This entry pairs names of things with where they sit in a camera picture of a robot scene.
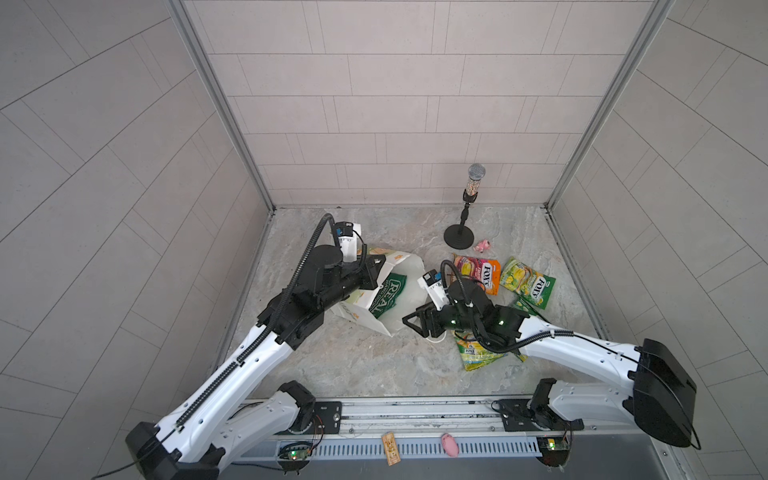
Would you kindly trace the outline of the green Real chips bag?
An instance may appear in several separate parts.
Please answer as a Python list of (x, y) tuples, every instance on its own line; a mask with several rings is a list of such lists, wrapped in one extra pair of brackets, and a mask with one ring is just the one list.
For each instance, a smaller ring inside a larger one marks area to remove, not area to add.
[(396, 306), (397, 298), (403, 293), (406, 285), (406, 275), (390, 273), (379, 288), (368, 311), (379, 319)]

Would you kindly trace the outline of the white paper bag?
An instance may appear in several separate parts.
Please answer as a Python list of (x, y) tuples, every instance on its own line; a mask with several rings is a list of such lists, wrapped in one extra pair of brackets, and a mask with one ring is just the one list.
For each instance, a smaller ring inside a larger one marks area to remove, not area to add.
[(386, 257), (376, 290), (355, 290), (346, 300), (330, 308), (334, 315), (392, 337), (405, 325), (402, 318), (418, 307), (431, 304), (419, 280), (426, 273), (423, 260), (416, 254), (385, 248), (373, 248), (372, 255)]

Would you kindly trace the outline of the green Fox's candy bag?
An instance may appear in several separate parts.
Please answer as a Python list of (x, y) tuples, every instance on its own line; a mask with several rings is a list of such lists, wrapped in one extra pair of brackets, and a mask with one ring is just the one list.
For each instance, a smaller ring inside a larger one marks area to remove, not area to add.
[(535, 306), (531, 304), (525, 297), (519, 296), (514, 300), (509, 307), (512, 309), (513, 317), (517, 320), (524, 320), (527, 318), (539, 318), (539, 312)]
[(546, 309), (556, 285), (556, 279), (511, 257), (502, 269), (501, 285), (521, 296), (534, 307)]
[(453, 337), (466, 371), (480, 369), (508, 356), (508, 353), (494, 353), (487, 350), (469, 332), (454, 331)]

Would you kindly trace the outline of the orange Fox's fruits candy bag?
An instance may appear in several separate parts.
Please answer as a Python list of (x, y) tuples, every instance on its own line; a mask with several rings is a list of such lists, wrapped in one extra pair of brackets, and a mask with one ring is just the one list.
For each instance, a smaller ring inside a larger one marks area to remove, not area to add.
[(462, 276), (479, 282), (487, 295), (495, 296), (498, 294), (502, 272), (498, 260), (454, 254), (453, 263)]

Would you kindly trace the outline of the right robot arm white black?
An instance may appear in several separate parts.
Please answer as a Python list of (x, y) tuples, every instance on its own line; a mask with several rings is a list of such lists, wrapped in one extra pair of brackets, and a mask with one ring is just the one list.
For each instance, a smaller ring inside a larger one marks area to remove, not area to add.
[(584, 419), (635, 424), (665, 444), (699, 449), (694, 427), (697, 385), (663, 343), (596, 339), (558, 327), (533, 313), (493, 303), (476, 283), (425, 285), (429, 302), (402, 322), (424, 338), (468, 333), (495, 354), (512, 353), (564, 365), (591, 384), (542, 380), (529, 402), (535, 423), (560, 430)]

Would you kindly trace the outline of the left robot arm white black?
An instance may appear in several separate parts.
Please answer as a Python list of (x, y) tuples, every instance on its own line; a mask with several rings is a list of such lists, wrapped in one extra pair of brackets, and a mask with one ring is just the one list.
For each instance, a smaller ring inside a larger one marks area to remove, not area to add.
[(289, 286), (269, 302), (227, 362), (159, 422), (141, 422), (129, 432), (126, 445), (142, 477), (216, 479), (269, 437), (304, 431), (315, 398), (297, 381), (255, 407), (241, 405), (323, 324), (326, 310), (355, 290), (375, 291), (385, 262), (383, 254), (346, 262), (335, 245), (307, 250)]

